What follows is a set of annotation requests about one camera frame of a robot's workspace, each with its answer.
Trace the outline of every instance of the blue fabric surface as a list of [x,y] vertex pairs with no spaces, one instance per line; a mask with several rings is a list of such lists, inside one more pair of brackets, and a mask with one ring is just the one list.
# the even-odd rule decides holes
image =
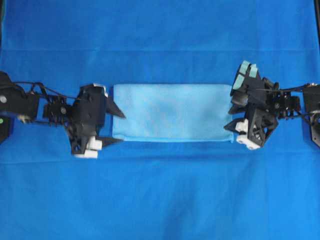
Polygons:
[[[243,60],[282,88],[320,77],[313,1],[10,0],[5,8],[0,69],[71,96],[92,82],[231,85]],[[0,146],[0,239],[319,239],[320,151],[305,126],[280,121],[256,151],[123,142],[77,159],[62,128],[16,121]]]
[[117,84],[113,99],[126,118],[113,118],[112,136],[141,142],[234,140],[231,86],[226,84]]

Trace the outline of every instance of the screw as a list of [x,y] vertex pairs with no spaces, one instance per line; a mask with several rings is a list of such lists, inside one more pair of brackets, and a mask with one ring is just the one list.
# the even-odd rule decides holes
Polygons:
[[0,102],[3,103],[3,104],[5,104],[5,103],[7,102],[6,96],[1,95],[1,96],[0,96]]
[[62,107],[60,108],[60,112],[61,112],[62,114],[66,114],[66,113],[67,113],[67,110],[66,110],[66,108],[65,108],[64,106],[62,106]]

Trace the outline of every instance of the blue backdrop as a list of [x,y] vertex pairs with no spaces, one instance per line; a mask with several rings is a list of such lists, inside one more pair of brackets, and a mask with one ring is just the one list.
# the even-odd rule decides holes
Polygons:
[[[312,0],[10,0],[2,27],[2,71],[72,96],[92,82],[232,84],[243,60],[282,88],[320,76]],[[16,121],[0,146],[0,239],[319,239],[319,156],[300,119],[256,151],[123,142],[99,159],[72,157],[63,128]]]

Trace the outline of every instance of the black cable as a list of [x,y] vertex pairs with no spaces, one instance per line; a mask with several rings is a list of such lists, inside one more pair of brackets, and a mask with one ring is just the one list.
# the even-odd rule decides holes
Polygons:
[[309,91],[303,91],[303,89],[296,90],[298,87],[293,88],[287,88],[287,89],[263,89],[263,88],[247,88],[249,91],[263,91],[263,92],[272,92],[272,93],[283,93],[283,92],[290,92],[290,93],[304,93],[304,94],[315,94],[320,95],[320,92],[309,92]]
[[59,96],[61,96],[61,97],[68,98],[68,99],[81,100],[80,98],[77,98],[77,97],[66,96],[66,95],[64,95],[64,94],[61,94],[61,93],[59,93],[59,92],[57,92],[57,91],[55,91],[55,90],[53,90],[53,89],[51,89],[51,88],[48,88],[48,87],[44,86],[44,85],[43,85],[42,83],[40,83],[40,82],[14,81],[13,83],[14,83],[14,84],[31,84],[31,85],[33,85],[33,86],[34,86],[34,85],[37,85],[37,86],[39,86],[40,88],[46,89],[46,90],[48,90],[48,91],[50,91],[50,92],[53,92],[53,93],[55,93],[55,94],[57,94],[57,95],[59,95]]
[[41,125],[49,125],[49,126],[55,125],[56,127],[57,127],[57,126],[64,126],[64,127],[66,127],[66,124],[68,124],[69,121],[64,120],[63,123],[58,123],[58,122],[51,122],[51,121],[33,120],[32,123],[33,123],[33,124],[41,124]]

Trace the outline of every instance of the folded cloth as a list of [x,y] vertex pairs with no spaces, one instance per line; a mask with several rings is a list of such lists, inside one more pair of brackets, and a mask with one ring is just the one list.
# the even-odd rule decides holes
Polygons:
[[113,118],[112,136],[140,142],[233,141],[230,85],[118,84],[113,98],[126,119]]

